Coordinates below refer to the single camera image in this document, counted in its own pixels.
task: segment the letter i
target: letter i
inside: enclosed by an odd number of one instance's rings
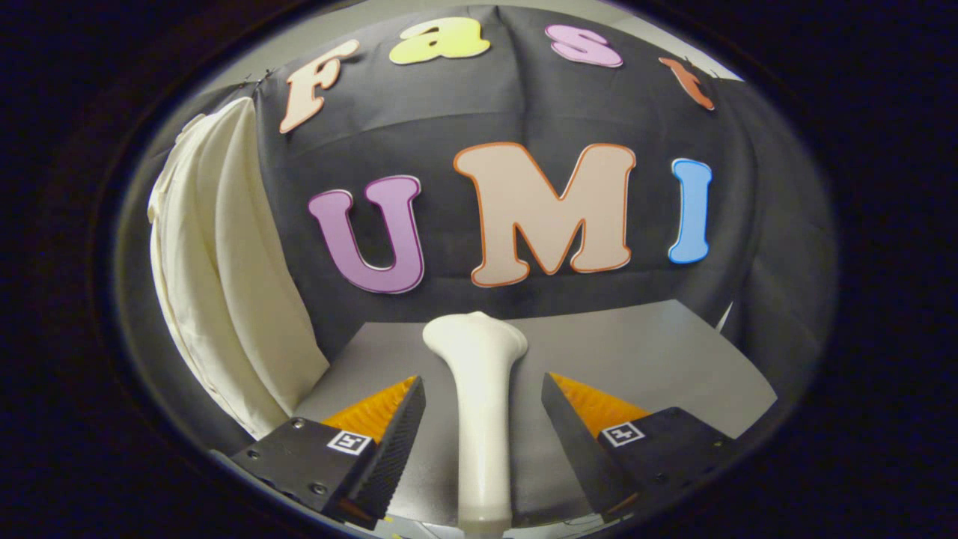
[[[705,163],[679,158],[672,162],[672,174],[682,186],[682,213],[678,239],[669,248],[669,260],[676,264],[691,264],[709,253],[709,245],[705,241],[705,217],[708,214],[712,169]]]

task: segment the purple letter u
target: purple letter u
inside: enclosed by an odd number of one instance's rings
[[[387,176],[366,186],[366,199],[379,206],[396,255],[389,268],[370,266],[359,254],[348,215],[353,207],[349,191],[327,191],[309,201],[309,213],[319,222],[332,261],[346,280],[375,293],[404,293],[420,284],[422,249],[413,216],[413,199],[420,190],[412,176]]]

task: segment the letter m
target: letter m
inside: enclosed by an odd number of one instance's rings
[[[582,246],[572,257],[573,270],[615,270],[631,258],[626,207],[628,174],[635,167],[632,150],[612,144],[586,147],[561,196],[519,144],[466,148],[453,166],[472,179],[479,199],[483,262],[472,271],[476,285],[511,285],[529,275],[529,264],[518,258],[516,231],[549,275],[559,270],[580,228]]]

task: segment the cream fabric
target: cream fabric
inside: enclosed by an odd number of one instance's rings
[[[180,355],[217,404],[262,438],[329,362],[285,266],[251,99],[183,128],[148,217],[153,280]]]

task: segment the white handle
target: white handle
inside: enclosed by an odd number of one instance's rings
[[[529,344],[510,324],[479,312],[440,316],[422,339],[449,365],[459,396],[459,528],[501,537],[513,519],[509,372]]]

